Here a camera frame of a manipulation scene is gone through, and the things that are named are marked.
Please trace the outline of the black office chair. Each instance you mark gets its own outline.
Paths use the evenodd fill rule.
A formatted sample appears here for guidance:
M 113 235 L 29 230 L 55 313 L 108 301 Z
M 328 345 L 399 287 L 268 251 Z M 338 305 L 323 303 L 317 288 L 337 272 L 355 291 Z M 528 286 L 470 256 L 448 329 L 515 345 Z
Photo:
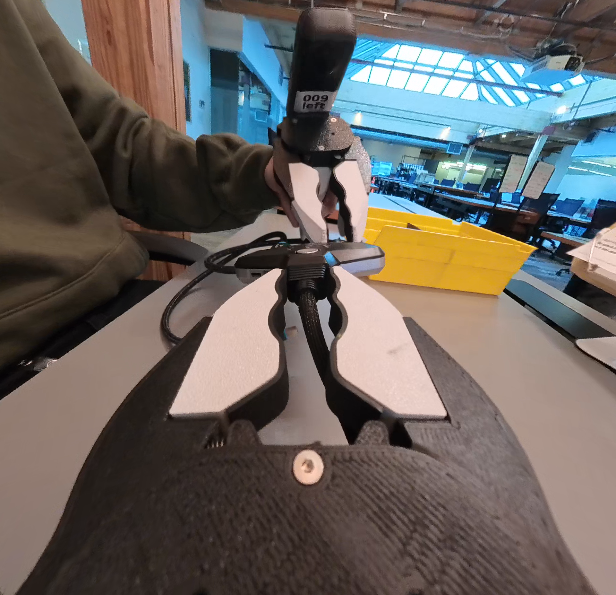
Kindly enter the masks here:
M 149 254 L 152 261 L 188 267 L 208 255 L 201 245 L 172 235 L 145 231 L 127 231 Z

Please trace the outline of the person's green hoodie torso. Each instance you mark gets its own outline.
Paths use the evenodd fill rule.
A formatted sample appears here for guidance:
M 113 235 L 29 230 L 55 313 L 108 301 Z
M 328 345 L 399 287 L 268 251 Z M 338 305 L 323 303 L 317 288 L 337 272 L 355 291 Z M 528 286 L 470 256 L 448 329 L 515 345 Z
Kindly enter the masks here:
M 119 97 L 40 0 L 1 0 L 2 369 L 142 272 L 104 175 L 151 127 L 170 129 Z

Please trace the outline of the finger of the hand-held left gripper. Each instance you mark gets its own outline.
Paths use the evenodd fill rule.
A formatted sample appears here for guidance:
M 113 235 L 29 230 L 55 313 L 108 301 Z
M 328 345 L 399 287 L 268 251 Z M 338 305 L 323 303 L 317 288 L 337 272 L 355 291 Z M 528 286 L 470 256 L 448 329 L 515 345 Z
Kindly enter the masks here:
M 288 167 L 291 208 L 299 223 L 301 238 L 314 244 L 328 242 L 323 202 L 329 188 L 332 169 L 314 168 L 304 163 L 290 163 Z
M 368 193 L 358 163 L 340 163 L 331 175 L 338 205 L 338 230 L 346 241 L 363 241 L 368 216 Z

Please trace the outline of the ceiling projector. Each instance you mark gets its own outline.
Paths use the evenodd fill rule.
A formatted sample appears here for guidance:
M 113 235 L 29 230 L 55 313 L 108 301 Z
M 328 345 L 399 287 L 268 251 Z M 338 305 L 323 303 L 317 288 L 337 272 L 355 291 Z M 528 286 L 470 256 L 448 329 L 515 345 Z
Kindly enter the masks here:
M 545 55 L 530 61 L 520 80 L 524 84 L 547 88 L 581 74 L 584 66 L 584 59 L 577 54 Z

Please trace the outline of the printed instruction sheet board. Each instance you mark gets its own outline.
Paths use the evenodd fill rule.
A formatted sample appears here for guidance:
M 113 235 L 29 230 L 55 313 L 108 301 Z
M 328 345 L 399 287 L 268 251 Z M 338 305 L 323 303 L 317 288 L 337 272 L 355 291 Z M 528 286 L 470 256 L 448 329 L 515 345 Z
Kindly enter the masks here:
M 615 297 L 615 224 L 568 252 L 572 276 Z

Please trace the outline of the ceiling skylight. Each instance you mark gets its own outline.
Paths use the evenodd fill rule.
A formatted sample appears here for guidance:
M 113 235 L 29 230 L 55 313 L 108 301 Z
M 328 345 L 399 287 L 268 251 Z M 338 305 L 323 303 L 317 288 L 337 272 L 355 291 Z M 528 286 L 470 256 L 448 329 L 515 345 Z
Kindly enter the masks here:
M 562 74 L 562 79 L 553 77 L 546 82 L 533 82 L 524 77 L 529 72 L 530 65 L 523 62 L 421 44 L 360 39 L 344 78 L 507 107 L 556 98 L 568 90 L 602 80 L 597 75 L 579 73 Z

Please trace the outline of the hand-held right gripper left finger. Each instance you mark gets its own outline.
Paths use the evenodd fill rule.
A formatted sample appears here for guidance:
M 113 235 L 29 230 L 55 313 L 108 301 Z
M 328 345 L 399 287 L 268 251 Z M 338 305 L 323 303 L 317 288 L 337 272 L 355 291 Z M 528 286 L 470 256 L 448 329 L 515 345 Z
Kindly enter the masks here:
M 272 269 L 214 313 L 169 409 L 172 418 L 275 418 L 288 401 L 287 280 Z

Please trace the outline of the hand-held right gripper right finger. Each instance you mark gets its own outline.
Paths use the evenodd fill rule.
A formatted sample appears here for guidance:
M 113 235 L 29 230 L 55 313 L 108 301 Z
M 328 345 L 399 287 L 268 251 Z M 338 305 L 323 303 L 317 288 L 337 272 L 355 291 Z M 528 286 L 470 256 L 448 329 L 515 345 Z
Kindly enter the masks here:
M 328 403 L 350 424 L 444 421 L 443 400 L 404 317 L 343 267 L 330 271 Z

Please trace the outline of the white standing board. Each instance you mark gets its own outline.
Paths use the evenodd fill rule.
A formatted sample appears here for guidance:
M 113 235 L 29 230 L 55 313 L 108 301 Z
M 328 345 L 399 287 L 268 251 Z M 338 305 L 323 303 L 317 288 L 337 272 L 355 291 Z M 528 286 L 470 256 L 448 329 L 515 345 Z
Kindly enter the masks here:
M 524 198 L 539 199 L 548 185 L 555 166 L 545 161 L 537 161 L 532 168 L 526 184 L 521 191 Z
M 504 169 L 504 174 L 500 180 L 499 192 L 502 194 L 514 193 L 519 186 L 522 175 L 527 166 L 527 156 L 512 154 Z

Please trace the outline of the black desk rail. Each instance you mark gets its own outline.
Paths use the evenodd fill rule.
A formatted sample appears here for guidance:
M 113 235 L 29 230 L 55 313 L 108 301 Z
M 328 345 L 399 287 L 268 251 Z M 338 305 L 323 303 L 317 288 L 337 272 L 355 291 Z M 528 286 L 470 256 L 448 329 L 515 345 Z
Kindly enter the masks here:
M 505 287 L 504 294 L 529 309 L 545 324 L 571 342 L 614 336 L 581 313 L 525 281 L 512 279 Z

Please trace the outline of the yellow plastic bin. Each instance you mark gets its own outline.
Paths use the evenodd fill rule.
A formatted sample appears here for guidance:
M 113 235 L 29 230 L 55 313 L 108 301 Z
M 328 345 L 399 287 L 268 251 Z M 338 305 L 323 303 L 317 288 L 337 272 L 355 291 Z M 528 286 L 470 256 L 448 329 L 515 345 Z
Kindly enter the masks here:
M 385 255 L 371 280 L 497 296 L 535 247 L 467 222 L 370 208 L 365 242 Z

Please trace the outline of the wooden pillar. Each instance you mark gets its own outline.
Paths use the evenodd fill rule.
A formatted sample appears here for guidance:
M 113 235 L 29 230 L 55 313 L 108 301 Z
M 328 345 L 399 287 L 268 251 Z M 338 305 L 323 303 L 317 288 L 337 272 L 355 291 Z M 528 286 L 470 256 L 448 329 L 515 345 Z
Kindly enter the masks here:
M 181 0 L 81 0 L 92 65 L 152 117 L 186 132 Z

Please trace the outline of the person's left hand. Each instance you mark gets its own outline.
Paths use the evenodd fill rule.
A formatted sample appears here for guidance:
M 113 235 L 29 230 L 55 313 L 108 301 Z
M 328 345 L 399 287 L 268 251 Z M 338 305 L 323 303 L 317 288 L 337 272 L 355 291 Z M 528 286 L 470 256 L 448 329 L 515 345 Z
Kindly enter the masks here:
M 268 187 L 278 199 L 278 206 L 284 211 L 291 225 L 294 228 L 299 228 L 299 222 L 292 207 L 291 196 L 289 195 L 291 183 L 288 166 L 289 162 L 293 159 L 292 154 L 277 146 L 274 148 L 272 157 L 266 165 L 264 177 Z

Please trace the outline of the grey desk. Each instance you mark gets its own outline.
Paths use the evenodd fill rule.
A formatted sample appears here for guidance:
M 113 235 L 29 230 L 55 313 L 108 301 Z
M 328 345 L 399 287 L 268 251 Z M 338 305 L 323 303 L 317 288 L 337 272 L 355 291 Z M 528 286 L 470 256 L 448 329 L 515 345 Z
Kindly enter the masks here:
M 94 442 L 167 353 L 161 314 L 200 271 L 186 269 L 1 400 L 1 594 L 25 581 Z M 615 594 L 615 373 L 507 295 L 366 284 L 497 405 L 579 566 L 599 594 Z

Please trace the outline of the row of background desks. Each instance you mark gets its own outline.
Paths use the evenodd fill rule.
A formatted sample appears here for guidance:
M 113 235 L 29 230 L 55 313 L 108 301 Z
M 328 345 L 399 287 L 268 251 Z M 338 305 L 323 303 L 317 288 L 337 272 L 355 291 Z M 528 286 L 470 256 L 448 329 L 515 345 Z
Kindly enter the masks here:
M 552 245 L 551 258 L 564 259 L 573 248 L 570 239 L 590 238 L 615 221 L 615 202 L 599 199 L 561 198 L 542 192 L 531 198 L 519 192 L 502 193 L 493 188 L 488 195 L 477 184 L 454 188 L 452 181 L 421 181 L 427 173 L 413 172 L 409 181 L 385 176 L 372 178 L 373 191 L 391 196 L 397 204 L 405 198 L 455 221 L 469 221 L 500 235 L 531 244 L 538 249 Z

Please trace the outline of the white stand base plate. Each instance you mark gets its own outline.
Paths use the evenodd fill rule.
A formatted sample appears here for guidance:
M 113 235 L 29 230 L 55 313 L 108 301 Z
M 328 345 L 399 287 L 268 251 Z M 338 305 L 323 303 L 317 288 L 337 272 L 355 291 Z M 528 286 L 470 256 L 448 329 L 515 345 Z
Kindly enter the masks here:
M 615 342 L 615 336 L 579 338 L 575 340 L 575 345 L 589 357 L 615 371 Z

